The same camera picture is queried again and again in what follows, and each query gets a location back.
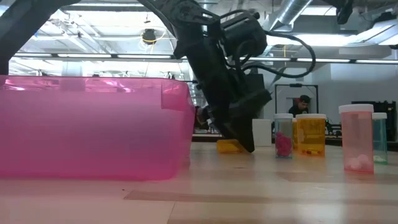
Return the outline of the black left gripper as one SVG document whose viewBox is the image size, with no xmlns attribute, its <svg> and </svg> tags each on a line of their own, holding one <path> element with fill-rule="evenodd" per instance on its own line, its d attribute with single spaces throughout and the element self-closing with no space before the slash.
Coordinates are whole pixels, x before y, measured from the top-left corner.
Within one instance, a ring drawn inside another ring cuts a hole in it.
<svg viewBox="0 0 398 224">
<path fill-rule="evenodd" d="M 272 97 L 261 74 L 244 72 L 243 62 L 251 55 L 225 54 L 221 23 L 219 18 L 174 19 L 174 55 L 188 59 L 208 103 L 197 108 L 197 128 L 213 128 L 254 152 L 252 121 Z"/>
</svg>

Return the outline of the small orange pill bottle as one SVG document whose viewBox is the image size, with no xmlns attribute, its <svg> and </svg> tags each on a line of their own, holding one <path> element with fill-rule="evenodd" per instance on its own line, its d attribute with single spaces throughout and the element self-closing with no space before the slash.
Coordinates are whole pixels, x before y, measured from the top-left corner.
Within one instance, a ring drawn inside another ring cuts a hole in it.
<svg viewBox="0 0 398 224">
<path fill-rule="evenodd" d="M 220 154 L 242 153 L 245 148 L 235 139 L 222 139 L 216 142 L 216 148 Z"/>
</svg>

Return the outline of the clear bottle with pink pills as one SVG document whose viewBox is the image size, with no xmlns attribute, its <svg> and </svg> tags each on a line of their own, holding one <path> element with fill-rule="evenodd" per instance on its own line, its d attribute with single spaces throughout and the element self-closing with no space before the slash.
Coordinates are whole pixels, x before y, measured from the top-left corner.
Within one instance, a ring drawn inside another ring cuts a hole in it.
<svg viewBox="0 0 398 224">
<path fill-rule="evenodd" d="M 274 115 L 276 158 L 292 158 L 293 118 L 290 113 L 277 113 Z"/>
</svg>

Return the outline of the wide orange pill bottle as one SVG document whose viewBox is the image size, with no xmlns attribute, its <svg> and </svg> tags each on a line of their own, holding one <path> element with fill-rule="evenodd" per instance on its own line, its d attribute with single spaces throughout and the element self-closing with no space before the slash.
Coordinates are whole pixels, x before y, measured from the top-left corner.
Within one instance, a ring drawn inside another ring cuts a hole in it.
<svg viewBox="0 0 398 224">
<path fill-rule="evenodd" d="M 306 156 L 325 156 L 325 114 L 298 114 L 297 139 L 298 151 Z"/>
</svg>

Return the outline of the pink pill bottle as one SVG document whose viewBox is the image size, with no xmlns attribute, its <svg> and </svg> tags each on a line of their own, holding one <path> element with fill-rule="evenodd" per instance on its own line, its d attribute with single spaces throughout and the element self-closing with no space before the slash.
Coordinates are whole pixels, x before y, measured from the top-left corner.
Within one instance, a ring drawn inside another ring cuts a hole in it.
<svg viewBox="0 0 398 224">
<path fill-rule="evenodd" d="M 373 174 L 373 105 L 342 105 L 338 110 L 341 116 L 344 170 Z"/>
</svg>

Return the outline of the teal pill bottle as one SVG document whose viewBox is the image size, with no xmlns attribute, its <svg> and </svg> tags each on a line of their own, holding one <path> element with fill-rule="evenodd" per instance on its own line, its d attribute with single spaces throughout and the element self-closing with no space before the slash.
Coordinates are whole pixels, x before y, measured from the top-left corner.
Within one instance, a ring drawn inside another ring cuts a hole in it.
<svg viewBox="0 0 398 224">
<path fill-rule="evenodd" d="M 373 161 L 375 164 L 388 164 L 386 113 L 373 113 Z"/>
</svg>

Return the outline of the pink-red translucent plastic bin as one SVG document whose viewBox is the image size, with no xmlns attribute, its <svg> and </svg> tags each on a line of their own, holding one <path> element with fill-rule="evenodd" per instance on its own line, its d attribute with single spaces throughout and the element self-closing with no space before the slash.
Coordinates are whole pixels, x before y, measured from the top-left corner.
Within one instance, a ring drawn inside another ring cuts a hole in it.
<svg viewBox="0 0 398 224">
<path fill-rule="evenodd" d="M 194 115 L 177 80 L 0 75 L 0 177 L 171 179 Z"/>
</svg>

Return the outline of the white plant pot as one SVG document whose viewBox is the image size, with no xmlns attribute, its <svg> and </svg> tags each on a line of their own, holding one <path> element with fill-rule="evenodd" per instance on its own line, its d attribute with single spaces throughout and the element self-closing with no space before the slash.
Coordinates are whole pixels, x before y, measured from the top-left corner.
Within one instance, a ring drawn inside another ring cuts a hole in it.
<svg viewBox="0 0 398 224">
<path fill-rule="evenodd" d="M 256 147 L 271 147 L 272 131 L 271 120 L 269 119 L 253 119 L 252 134 L 254 145 Z"/>
</svg>

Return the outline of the long ceiling light fixture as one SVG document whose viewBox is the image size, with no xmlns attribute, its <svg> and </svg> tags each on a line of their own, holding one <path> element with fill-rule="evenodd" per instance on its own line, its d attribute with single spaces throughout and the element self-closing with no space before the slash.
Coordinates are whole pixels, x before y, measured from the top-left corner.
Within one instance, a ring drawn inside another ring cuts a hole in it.
<svg viewBox="0 0 398 224">
<path fill-rule="evenodd" d="M 251 57 L 253 62 L 300 62 L 309 63 L 311 58 L 282 58 L 282 57 Z M 376 65 L 398 65 L 398 60 L 376 60 L 376 59 L 342 59 L 342 58 L 316 58 L 318 63 L 358 63 Z"/>
<path fill-rule="evenodd" d="M 143 59 L 143 60 L 176 60 L 174 55 L 156 54 L 48 54 L 16 53 L 14 58 L 85 58 L 85 59 Z"/>
</svg>

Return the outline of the person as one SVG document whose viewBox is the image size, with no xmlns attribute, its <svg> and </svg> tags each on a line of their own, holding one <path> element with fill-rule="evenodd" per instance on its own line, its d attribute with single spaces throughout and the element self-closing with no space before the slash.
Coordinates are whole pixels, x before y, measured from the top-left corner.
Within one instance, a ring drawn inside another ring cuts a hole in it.
<svg viewBox="0 0 398 224">
<path fill-rule="evenodd" d="M 309 104 L 310 104 L 310 97 L 307 95 L 301 95 L 298 101 L 296 101 L 296 103 L 290 107 L 288 113 L 292 114 L 293 117 L 296 117 L 298 114 L 308 114 Z"/>
</svg>

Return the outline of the black machine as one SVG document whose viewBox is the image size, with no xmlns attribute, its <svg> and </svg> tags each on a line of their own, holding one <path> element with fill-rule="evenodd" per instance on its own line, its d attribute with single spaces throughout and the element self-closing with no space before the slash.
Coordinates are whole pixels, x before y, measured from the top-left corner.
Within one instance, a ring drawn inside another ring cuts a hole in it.
<svg viewBox="0 0 398 224">
<path fill-rule="evenodd" d="M 386 113 L 386 134 L 387 140 L 395 142 L 397 139 L 398 109 L 395 101 L 352 101 L 352 104 L 370 104 L 374 107 L 375 113 Z"/>
</svg>

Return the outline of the silver ceiling duct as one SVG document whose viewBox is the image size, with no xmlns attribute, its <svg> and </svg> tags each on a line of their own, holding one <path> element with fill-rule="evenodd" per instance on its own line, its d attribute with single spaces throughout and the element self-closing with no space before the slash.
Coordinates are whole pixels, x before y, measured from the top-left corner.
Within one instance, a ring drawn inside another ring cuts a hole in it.
<svg viewBox="0 0 398 224">
<path fill-rule="evenodd" d="M 295 20 L 313 0 L 283 0 L 280 8 L 269 14 L 263 23 L 264 30 L 291 32 Z"/>
</svg>

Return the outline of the black metal rack frame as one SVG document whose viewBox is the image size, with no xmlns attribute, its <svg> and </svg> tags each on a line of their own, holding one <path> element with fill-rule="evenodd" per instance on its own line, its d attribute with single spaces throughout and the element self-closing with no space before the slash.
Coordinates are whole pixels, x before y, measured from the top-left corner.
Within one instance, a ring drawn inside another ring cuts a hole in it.
<svg viewBox="0 0 398 224">
<path fill-rule="evenodd" d="M 274 111 L 285 113 L 296 104 L 301 95 L 310 97 L 309 112 L 319 113 L 319 87 L 301 83 L 276 84 L 274 86 Z"/>
</svg>

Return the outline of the black metal table frame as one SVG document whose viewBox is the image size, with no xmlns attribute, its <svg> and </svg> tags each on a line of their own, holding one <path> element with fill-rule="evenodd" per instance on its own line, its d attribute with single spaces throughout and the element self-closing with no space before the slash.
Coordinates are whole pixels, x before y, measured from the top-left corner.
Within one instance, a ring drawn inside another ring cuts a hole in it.
<svg viewBox="0 0 398 224">
<path fill-rule="evenodd" d="M 81 0 L 15 0 L 0 16 L 0 75 L 16 52 L 63 6 Z"/>
</svg>

